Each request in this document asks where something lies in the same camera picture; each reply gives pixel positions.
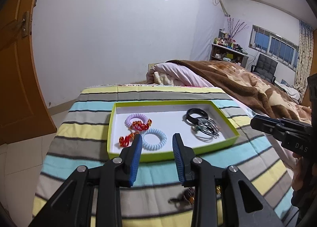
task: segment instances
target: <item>purple coil hair tie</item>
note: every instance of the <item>purple coil hair tie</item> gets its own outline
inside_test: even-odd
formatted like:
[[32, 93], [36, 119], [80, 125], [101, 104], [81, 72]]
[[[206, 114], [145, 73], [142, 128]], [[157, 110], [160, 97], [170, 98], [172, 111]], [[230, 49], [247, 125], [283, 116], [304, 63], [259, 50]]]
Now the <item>purple coil hair tie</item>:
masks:
[[132, 126], [132, 122], [131, 122], [132, 119], [140, 119], [142, 120], [142, 123], [144, 124], [147, 124], [147, 121], [148, 121], [147, 116], [141, 113], [131, 114], [129, 117], [126, 118], [126, 121], [124, 122], [124, 124], [126, 125], [128, 129]]

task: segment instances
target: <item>striped tablecloth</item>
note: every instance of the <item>striped tablecloth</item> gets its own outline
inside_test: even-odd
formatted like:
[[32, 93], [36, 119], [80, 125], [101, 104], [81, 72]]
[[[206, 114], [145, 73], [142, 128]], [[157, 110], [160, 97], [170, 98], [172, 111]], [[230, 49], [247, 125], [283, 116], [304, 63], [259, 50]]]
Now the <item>striped tablecloth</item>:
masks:
[[[109, 86], [85, 89], [52, 141], [39, 177], [35, 216], [78, 165], [93, 168], [107, 160], [107, 133], [114, 102], [211, 100], [237, 128], [240, 137], [224, 150], [202, 155], [214, 166], [237, 165], [282, 218], [291, 207], [291, 177], [266, 136], [250, 127], [250, 118], [222, 89], [168, 86]], [[140, 164], [134, 186], [122, 189], [123, 226], [190, 226], [192, 208], [168, 201], [183, 187], [174, 161]], [[91, 226], [95, 226], [95, 189]], [[221, 213], [218, 223], [222, 223]]]

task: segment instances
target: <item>tile floor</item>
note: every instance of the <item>tile floor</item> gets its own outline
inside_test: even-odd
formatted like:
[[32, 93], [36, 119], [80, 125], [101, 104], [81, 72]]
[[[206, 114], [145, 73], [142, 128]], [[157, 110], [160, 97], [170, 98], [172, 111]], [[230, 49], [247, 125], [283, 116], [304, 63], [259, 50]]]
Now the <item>tile floor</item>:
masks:
[[[67, 111], [52, 119], [58, 128]], [[42, 163], [55, 134], [0, 146], [0, 202], [18, 227], [32, 220], [32, 207]]]

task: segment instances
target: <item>brown blanket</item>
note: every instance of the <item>brown blanket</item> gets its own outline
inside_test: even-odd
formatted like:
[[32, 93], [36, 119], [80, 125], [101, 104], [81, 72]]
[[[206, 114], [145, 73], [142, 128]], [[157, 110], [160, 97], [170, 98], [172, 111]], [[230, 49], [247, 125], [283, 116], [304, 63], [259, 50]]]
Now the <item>brown blanket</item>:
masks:
[[288, 94], [235, 63], [225, 61], [167, 61], [188, 67], [214, 86], [271, 118], [311, 124], [311, 109], [297, 105]]

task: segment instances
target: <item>black hair tie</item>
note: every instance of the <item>black hair tie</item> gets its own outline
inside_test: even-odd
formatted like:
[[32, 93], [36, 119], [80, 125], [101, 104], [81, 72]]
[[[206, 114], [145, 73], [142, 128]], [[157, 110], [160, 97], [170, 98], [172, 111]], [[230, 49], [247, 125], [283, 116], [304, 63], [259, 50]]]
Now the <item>black hair tie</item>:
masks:
[[[191, 114], [198, 114], [200, 115], [200, 117], [198, 118], [194, 118], [191, 116]], [[190, 123], [193, 123], [194, 125], [198, 125], [198, 119], [200, 118], [203, 118], [203, 119], [207, 119], [208, 120], [208, 114], [202, 110], [202, 109], [199, 109], [199, 108], [192, 108], [192, 109], [189, 109], [187, 112], [186, 112], [186, 119], [190, 122]]]

